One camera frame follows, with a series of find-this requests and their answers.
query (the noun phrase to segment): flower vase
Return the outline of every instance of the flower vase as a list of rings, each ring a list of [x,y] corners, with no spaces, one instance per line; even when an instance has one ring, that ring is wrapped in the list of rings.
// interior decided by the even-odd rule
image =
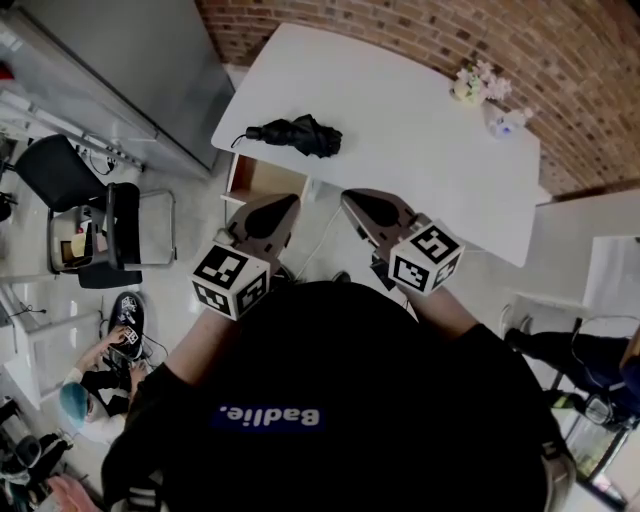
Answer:
[[[471,87],[465,80],[458,79],[451,89],[452,96],[458,101],[467,105],[478,106],[484,101],[484,95],[472,92]]]

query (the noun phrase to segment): desk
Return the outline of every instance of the desk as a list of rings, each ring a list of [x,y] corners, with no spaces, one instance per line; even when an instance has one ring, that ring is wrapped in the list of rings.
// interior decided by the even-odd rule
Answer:
[[[19,282],[34,282],[55,279],[55,275],[22,276],[0,278],[0,303],[11,318],[15,329],[15,338],[12,340],[15,346],[15,356],[5,362],[5,368],[15,381],[20,391],[24,393],[31,404],[40,409],[40,403],[51,394],[57,392],[58,386],[54,389],[42,390],[38,380],[38,367],[35,356],[34,344],[39,341],[50,339],[51,336],[62,330],[68,332],[72,327],[78,327],[84,323],[98,325],[100,322],[100,311],[92,311],[81,315],[69,316],[40,327],[28,329],[23,321],[23,315],[16,315],[20,309],[16,306],[16,298],[11,289],[11,284]]]
[[[538,194],[540,143],[526,130],[494,139],[485,116],[449,95],[441,74],[382,48],[282,24],[231,100],[211,143],[342,188],[402,197],[456,235],[522,266]],[[248,126],[310,113],[343,133],[340,153],[231,144]]]

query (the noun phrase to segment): brick wall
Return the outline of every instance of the brick wall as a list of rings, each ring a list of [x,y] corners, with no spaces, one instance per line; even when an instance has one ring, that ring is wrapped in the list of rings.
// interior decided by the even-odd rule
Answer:
[[[469,59],[532,107],[555,196],[640,186],[640,20],[623,0],[196,0],[226,62],[250,65],[281,22],[374,43],[453,77]]]

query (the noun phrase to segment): black umbrella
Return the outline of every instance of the black umbrella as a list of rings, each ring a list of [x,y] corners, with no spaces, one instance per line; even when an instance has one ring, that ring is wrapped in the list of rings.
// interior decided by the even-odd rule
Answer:
[[[261,140],[274,146],[293,146],[304,156],[314,154],[320,158],[335,155],[340,151],[342,133],[329,126],[321,126],[311,114],[301,116],[293,122],[285,119],[272,121],[264,126],[249,126],[231,147],[246,137]]]

